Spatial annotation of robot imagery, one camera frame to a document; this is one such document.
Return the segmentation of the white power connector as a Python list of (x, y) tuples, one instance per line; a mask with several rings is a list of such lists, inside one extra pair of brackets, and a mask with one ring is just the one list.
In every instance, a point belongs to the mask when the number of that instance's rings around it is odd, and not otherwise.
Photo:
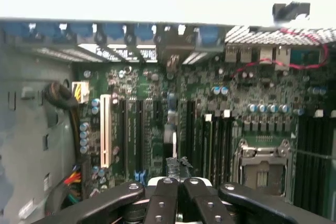
[(89, 101), (89, 82), (88, 81), (74, 81), (71, 83), (71, 91), (78, 103), (88, 103)]

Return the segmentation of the black expansion slot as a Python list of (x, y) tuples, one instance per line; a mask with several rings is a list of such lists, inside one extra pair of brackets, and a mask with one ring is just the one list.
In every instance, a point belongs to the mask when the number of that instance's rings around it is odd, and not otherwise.
[(190, 168), (191, 175), (195, 175), (195, 165), (193, 164), (194, 153), (194, 127), (195, 127), (195, 101), (187, 102), (186, 114), (186, 150), (187, 159), (193, 166)]
[(143, 170), (143, 100), (136, 101), (136, 171)]
[(125, 174), (126, 171), (126, 143), (127, 143), (127, 105), (126, 105), (126, 100), (121, 99), (120, 104), (119, 104), (119, 110), (120, 110), (120, 115), (119, 115), (119, 124), (120, 124), (120, 147), (121, 147), (121, 168), (122, 168), (122, 173)]

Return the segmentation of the metal CPU socket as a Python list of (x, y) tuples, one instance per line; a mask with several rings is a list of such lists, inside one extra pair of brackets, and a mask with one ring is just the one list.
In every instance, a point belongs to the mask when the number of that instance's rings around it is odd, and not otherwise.
[(231, 181), (290, 202), (293, 189), (290, 142), (256, 147), (240, 140), (233, 157)]

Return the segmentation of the grey power supply unit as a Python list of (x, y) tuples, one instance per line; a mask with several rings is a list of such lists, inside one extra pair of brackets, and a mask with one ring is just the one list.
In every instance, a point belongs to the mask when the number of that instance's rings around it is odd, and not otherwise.
[(70, 80), (65, 62), (0, 49), (0, 224), (42, 218), (47, 197), (72, 169), (69, 114), (42, 96), (52, 81)]

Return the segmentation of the open grey PC case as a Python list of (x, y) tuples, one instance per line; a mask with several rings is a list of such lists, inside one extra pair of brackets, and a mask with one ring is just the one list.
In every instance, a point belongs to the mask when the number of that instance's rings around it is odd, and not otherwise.
[[(117, 14), (118, 18), (109, 21), (60, 18), (0, 18), (0, 49), (65, 62), (70, 66), (72, 72), (72, 80), (67, 82), (52, 81), (42, 91), (42, 96), (49, 105), (69, 114), (75, 162), (71, 171), (47, 197), (44, 216), (38, 220), (94, 197), (76, 201), (71, 199), (75, 193), (73, 187), (75, 181), (86, 175), (91, 166), (88, 155), (83, 155), (80, 151), (79, 107), (81, 104), (78, 103), (71, 91), (71, 83), (78, 81), (75, 71), (77, 64), (113, 62), (137, 66), (154, 64), (161, 66), (166, 72), (164, 51), (173, 49), (180, 55), (179, 68), (190, 62), (194, 64), (207, 62), (214, 56), (224, 55), (229, 51), (234, 51), (234, 56), (227, 58), (227, 62), (240, 60), (247, 65), (250, 63), (250, 57), (246, 55), (246, 52), (248, 49), (255, 48), (257, 50), (257, 63), (266, 62), (298, 69), (298, 64), (290, 62), (286, 56), (277, 56), (279, 48), (313, 48), (319, 50), (325, 57), (329, 56), (331, 51), (336, 50), (336, 26), (328, 28), (292, 27), (291, 22), (295, 21), (298, 15), (308, 16), (308, 7), (307, 3), (275, 4), (273, 13), (276, 22), (268, 26), (229, 23), (225, 20), (225, 12), (214, 8), (205, 9), (206, 19), (203, 22), (196, 18), (195, 12), (191, 13), (192, 19), (189, 22), (181, 19), (174, 20), (174, 13), (167, 8), (160, 8), (158, 18), (151, 18), (150, 10), (138, 7), (135, 4), (113, 8), (111, 12)], [(35, 26), (36, 23), (40, 22), (60, 23), (62, 37), (52, 39), (38, 35)], [(70, 30), (70, 23), (92, 23), (92, 37), (81, 38), (74, 34)], [(103, 23), (122, 24), (124, 38), (113, 40), (107, 37), (102, 31)], [(137, 23), (153, 24), (154, 37), (152, 44), (136, 44), (134, 27)], [(216, 45), (202, 46), (200, 44), (198, 35), (200, 26), (216, 26), (219, 28)], [(193, 203), (186, 194), (183, 186), (184, 178), (186, 176), (177, 177), (180, 183), (175, 222), (202, 223)], [(329, 199), (323, 213), (309, 212), (336, 222), (336, 184), (332, 183), (330, 187)]]

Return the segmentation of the black RAM slot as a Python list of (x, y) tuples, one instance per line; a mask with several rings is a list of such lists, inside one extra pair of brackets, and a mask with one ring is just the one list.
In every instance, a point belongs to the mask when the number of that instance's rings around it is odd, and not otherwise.
[(212, 114), (205, 114), (205, 127), (204, 127), (204, 177), (211, 179), (211, 154), (212, 154)]
[(230, 179), (230, 160), (231, 160), (231, 149), (232, 149), (232, 122), (233, 119), (224, 118), (225, 122), (225, 139), (224, 139), (224, 165), (223, 165), (223, 181), (228, 182)]

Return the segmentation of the white PCI expansion slot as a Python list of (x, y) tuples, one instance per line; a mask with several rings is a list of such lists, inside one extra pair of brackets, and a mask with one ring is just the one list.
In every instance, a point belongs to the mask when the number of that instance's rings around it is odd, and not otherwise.
[(112, 163), (111, 95), (100, 96), (100, 166), (109, 168)]

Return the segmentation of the green motherboard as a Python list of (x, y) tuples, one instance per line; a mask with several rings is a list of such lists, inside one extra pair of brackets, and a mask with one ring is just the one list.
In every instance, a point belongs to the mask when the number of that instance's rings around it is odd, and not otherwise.
[[(319, 50), (279, 48), (298, 69), (257, 63), (257, 50), (248, 49), (250, 63), (227, 62), (234, 51), (207, 62), (182, 65), (178, 70), (177, 159), (185, 156), (187, 102), (195, 101), (195, 177), (204, 177), (205, 114), (212, 114), (211, 179), (223, 183), (224, 118), (233, 119), (230, 179), (233, 157), (240, 140), (250, 146), (270, 147), (290, 142), (293, 164), (291, 203), (322, 214), (330, 185), (336, 184), (331, 167), (336, 139), (336, 50), (325, 57)], [(74, 183), (73, 201), (95, 196), (111, 187), (135, 180), (167, 176), (163, 152), (166, 119), (166, 72), (159, 65), (121, 62), (81, 63), (78, 81), (89, 82), (89, 101), (79, 107), (80, 151), (91, 163), (86, 175)], [(112, 163), (100, 166), (100, 96), (111, 95)], [(119, 104), (127, 105), (126, 171), (122, 173)], [(136, 102), (143, 100), (143, 170), (136, 171)]]

